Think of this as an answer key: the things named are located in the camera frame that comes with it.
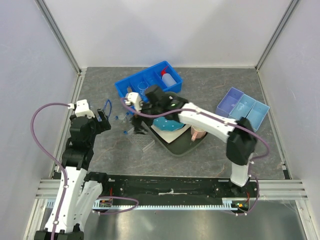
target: pink mug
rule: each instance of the pink mug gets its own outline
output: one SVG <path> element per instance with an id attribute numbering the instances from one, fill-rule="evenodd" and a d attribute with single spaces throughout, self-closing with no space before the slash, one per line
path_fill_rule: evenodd
<path id="1" fill-rule="evenodd" d="M 191 141 L 195 141 L 196 139 L 201 139 L 203 138 L 205 135 L 206 135 L 206 131 L 199 128 L 199 127 L 196 127 L 196 126 L 191 126 Z"/>

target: white backdrop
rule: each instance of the white backdrop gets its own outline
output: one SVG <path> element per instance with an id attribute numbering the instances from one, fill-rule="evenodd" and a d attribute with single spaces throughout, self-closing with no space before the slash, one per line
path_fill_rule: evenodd
<path id="1" fill-rule="evenodd" d="M 46 0 L 81 67 L 254 66 L 290 0 Z"/>
<path id="2" fill-rule="evenodd" d="M 32 139 L 31 117 L 44 104 L 68 103 L 76 82 L 34 0 L 1 3 L 0 73 L 0 239 L 21 240 L 40 179 L 48 178 L 53 167 Z M 36 134 L 51 153 L 66 112 L 53 106 L 36 119 Z"/>
<path id="3" fill-rule="evenodd" d="M 260 70 L 287 155 L 320 226 L 320 1 L 300 1 Z"/>

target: blue bin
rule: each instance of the blue bin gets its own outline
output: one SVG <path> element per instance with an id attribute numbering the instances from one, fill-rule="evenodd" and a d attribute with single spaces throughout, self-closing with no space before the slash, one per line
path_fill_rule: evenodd
<path id="1" fill-rule="evenodd" d="M 256 101 L 246 118 L 250 121 L 254 131 L 257 131 L 267 115 L 270 107 L 262 102 Z"/>
<path id="2" fill-rule="evenodd" d="M 228 118 L 244 93 L 234 87 L 231 87 L 222 101 L 216 107 L 215 114 Z"/>
<path id="3" fill-rule="evenodd" d="M 165 67 L 167 67 L 165 71 L 170 74 L 176 81 L 176 84 L 170 87 L 167 87 L 166 84 L 162 81 L 161 71 Z M 182 82 L 182 78 L 173 69 L 173 67 L 167 61 L 162 61 L 154 66 L 148 67 L 145 70 L 137 72 L 134 75 L 117 81 L 114 85 L 121 98 L 124 98 L 126 96 L 126 94 L 128 93 L 127 89 L 128 87 L 130 87 L 133 92 L 140 93 L 143 101 L 148 102 L 147 97 L 141 93 L 142 90 L 141 88 L 139 88 L 140 86 L 143 85 L 150 87 L 152 85 L 158 85 L 164 92 L 179 93 L 181 91 Z"/>
<path id="4" fill-rule="evenodd" d="M 256 100 L 252 97 L 243 94 L 239 102 L 235 105 L 234 109 L 231 111 L 229 118 L 240 120 L 241 117 L 246 117 L 252 107 L 255 105 Z"/>

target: blue divided tray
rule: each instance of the blue divided tray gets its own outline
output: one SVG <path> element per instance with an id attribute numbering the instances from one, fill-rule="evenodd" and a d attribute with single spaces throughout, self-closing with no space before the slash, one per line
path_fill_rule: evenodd
<path id="1" fill-rule="evenodd" d="M 165 71 L 168 74 L 170 74 L 173 77 L 173 79 L 176 81 L 176 84 L 170 87 L 167 87 L 166 84 L 162 81 L 161 71 L 165 67 L 167 67 Z M 128 93 L 128 90 L 127 90 L 128 87 L 131 87 L 133 92 L 140 93 L 141 90 L 139 89 L 139 86 L 141 85 L 145 85 L 149 87 L 152 85 L 158 85 L 159 87 L 162 88 L 164 92 L 178 93 L 181 91 L 182 82 L 183 82 L 182 78 L 173 69 L 173 67 L 167 61 L 162 61 L 154 66 L 148 67 L 145 70 L 137 72 L 134 75 L 131 75 L 120 81 L 117 81 L 114 85 L 119 93 L 119 96 L 121 98 L 124 98 Z M 148 102 L 148 99 L 146 96 L 142 94 L 140 94 L 140 96 L 143 101 Z"/>
<path id="2" fill-rule="evenodd" d="M 231 87 L 228 93 L 224 96 L 222 101 L 216 107 L 215 114 L 228 118 L 231 111 L 241 99 L 244 93 L 234 87 Z"/>
<path id="3" fill-rule="evenodd" d="M 252 97 L 243 94 L 239 102 L 235 105 L 234 109 L 229 115 L 229 118 L 240 120 L 241 117 L 246 117 L 252 107 L 255 105 L 256 100 Z"/>
<path id="4" fill-rule="evenodd" d="M 270 107 L 263 104 L 262 102 L 259 102 L 259 101 L 255 102 L 251 111 L 246 116 L 246 118 L 249 119 L 254 131 L 258 130 L 262 121 L 264 120 L 265 116 L 267 115 L 269 109 L 270 109 Z"/>

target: red spray nozzle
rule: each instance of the red spray nozzle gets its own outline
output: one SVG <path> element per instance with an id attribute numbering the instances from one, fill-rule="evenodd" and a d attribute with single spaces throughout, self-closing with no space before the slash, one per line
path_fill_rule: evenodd
<path id="1" fill-rule="evenodd" d="M 164 74 L 166 74 L 166 69 L 168 68 L 169 66 L 166 66 L 162 71 L 161 71 L 161 76 L 163 76 Z"/>

